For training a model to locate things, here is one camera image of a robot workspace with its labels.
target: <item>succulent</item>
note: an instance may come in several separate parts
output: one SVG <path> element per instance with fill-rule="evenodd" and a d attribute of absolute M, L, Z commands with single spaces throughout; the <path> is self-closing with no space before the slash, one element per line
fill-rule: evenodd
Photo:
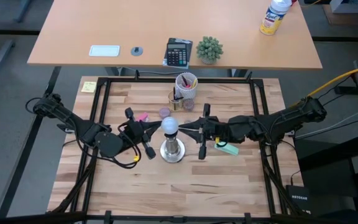
<path fill-rule="evenodd" d="M 217 59 L 221 58 L 223 45 L 219 44 L 216 38 L 203 37 L 203 41 L 200 41 L 197 46 L 197 56 L 201 58 L 204 63 L 212 64 Z"/>

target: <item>yellow sticky note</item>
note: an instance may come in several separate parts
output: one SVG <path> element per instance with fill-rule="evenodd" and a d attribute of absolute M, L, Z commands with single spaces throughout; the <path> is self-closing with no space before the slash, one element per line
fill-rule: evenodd
<path fill-rule="evenodd" d="M 94 93 L 96 89 L 96 82 L 84 82 L 81 92 L 84 93 Z"/>

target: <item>purple object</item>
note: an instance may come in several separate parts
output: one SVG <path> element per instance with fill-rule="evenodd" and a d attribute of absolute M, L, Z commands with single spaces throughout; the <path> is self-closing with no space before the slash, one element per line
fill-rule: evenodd
<path fill-rule="evenodd" d="M 171 115 L 171 111 L 169 110 L 169 108 L 161 108 L 160 109 L 160 117 L 162 119 L 169 117 Z"/>
<path fill-rule="evenodd" d="M 183 100 L 183 108 L 187 111 L 192 111 L 194 109 L 194 100 L 192 99 Z"/>

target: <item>desk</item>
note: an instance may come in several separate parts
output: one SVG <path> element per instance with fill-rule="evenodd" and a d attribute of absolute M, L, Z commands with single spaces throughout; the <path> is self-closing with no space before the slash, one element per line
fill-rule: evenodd
<path fill-rule="evenodd" d="M 173 79 L 166 79 L 172 83 L 142 83 L 133 82 L 133 79 L 131 82 L 112 82 L 104 123 L 110 124 L 113 132 L 117 133 L 117 126 L 126 121 L 124 110 L 128 107 L 132 108 L 135 116 L 146 111 L 150 121 L 160 120 L 158 111 L 168 106 L 167 95 L 174 85 Z M 83 119 L 89 118 L 94 93 L 82 93 L 82 86 L 85 81 L 97 80 L 98 77 L 81 79 L 73 111 Z M 244 79 L 238 79 L 243 83 L 227 83 L 236 78 L 221 79 L 216 83 L 202 83 L 201 80 L 194 111 L 172 113 L 179 123 L 198 119 L 204 103 L 211 104 L 211 116 L 218 116 L 224 122 L 239 114 L 254 115 L 250 85 Z M 269 112 L 284 109 L 278 79 L 263 79 L 263 82 Z M 102 86 L 95 121 L 99 121 L 104 88 Z M 260 105 L 258 110 L 263 111 L 258 91 L 256 98 Z M 68 135 L 66 142 L 73 139 L 73 135 Z M 209 142 L 206 159 L 201 161 L 198 160 L 199 145 L 178 133 L 178 139 L 185 143 L 186 154 L 181 162 L 169 164 L 158 152 L 164 139 L 163 131 L 158 129 L 150 143 L 157 156 L 148 160 L 141 149 L 142 160 L 134 169 L 125 170 L 106 161 L 97 161 L 88 214 L 104 215 L 106 210 L 111 210 L 113 215 L 153 217 L 244 217 L 244 213 L 250 213 L 252 217 L 270 216 L 258 142 L 247 140 L 236 145 L 240 149 L 238 156 L 217 151 L 213 142 Z M 296 152 L 287 144 L 279 144 L 277 155 L 283 184 L 289 184 L 290 176 L 299 170 Z M 74 186 L 80 157 L 81 151 L 76 144 L 63 148 L 49 210 L 55 208 Z M 133 151 L 123 152 L 117 159 L 131 161 Z M 294 182 L 302 185 L 300 174 L 294 175 Z M 275 209 L 279 212 L 278 194 L 275 187 L 272 188 Z M 78 204 L 80 208 L 84 191 L 83 187 Z"/>
<path fill-rule="evenodd" d="M 192 40 L 191 68 L 322 68 L 300 5 L 294 3 L 278 32 L 259 31 L 271 0 L 54 1 L 28 60 L 33 65 L 161 67 L 169 37 Z M 210 35 L 223 44 L 215 65 L 196 56 Z M 120 45 L 118 57 L 90 57 L 92 45 Z M 131 48 L 143 47 L 139 57 Z"/>

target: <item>white light bulb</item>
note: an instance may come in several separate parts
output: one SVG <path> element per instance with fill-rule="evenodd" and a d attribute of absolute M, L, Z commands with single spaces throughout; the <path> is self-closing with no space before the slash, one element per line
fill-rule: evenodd
<path fill-rule="evenodd" d="M 175 134 L 178 131 L 179 124 L 175 118 L 166 117 L 162 120 L 161 128 L 164 130 L 165 134 Z"/>

